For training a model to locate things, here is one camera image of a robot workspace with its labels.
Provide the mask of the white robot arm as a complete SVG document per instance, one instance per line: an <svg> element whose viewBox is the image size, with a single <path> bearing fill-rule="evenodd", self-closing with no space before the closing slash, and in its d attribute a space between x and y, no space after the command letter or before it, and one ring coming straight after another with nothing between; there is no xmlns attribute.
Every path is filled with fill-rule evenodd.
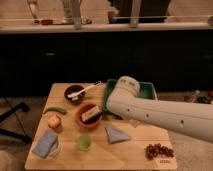
<svg viewBox="0 0 213 171"><path fill-rule="evenodd" d="M106 102L108 110L213 143L213 105L139 98L141 88L134 78L120 77Z"/></svg>

